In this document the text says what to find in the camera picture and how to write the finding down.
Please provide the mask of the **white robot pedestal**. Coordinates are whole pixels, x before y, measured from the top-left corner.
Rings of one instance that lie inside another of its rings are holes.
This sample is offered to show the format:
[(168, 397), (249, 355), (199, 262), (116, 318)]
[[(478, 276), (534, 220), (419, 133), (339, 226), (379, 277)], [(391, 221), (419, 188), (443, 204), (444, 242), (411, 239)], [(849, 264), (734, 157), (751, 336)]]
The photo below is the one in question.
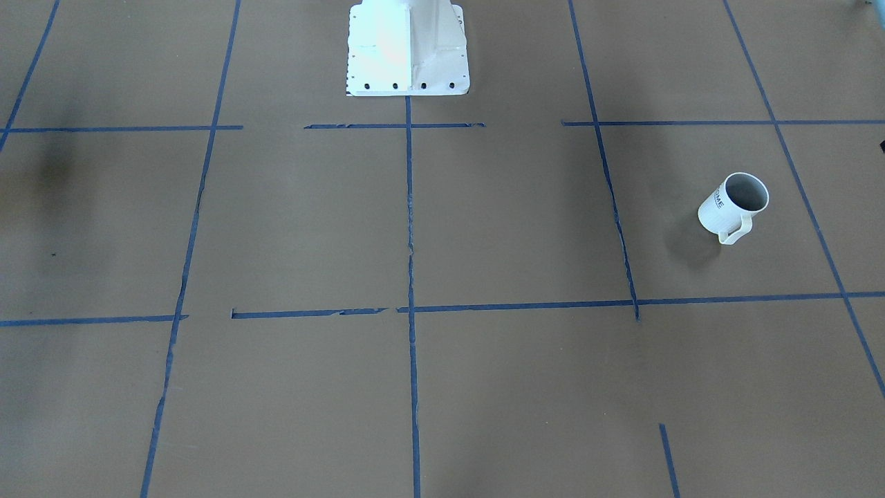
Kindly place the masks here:
[(451, 1), (362, 1), (348, 12), (346, 95), (465, 95), (464, 10)]

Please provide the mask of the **white ribbed plastic mug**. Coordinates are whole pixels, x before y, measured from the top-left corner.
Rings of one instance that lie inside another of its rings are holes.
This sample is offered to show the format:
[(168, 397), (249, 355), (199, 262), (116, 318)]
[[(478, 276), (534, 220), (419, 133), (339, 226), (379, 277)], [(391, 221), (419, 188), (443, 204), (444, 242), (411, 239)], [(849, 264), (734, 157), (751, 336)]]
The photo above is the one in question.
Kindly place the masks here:
[(770, 194), (766, 185), (753, 174), (730, 174), (701, 205), (696, 216), (718, 242), (730, 246), (749, 233), (753, 219), (767, 208)]

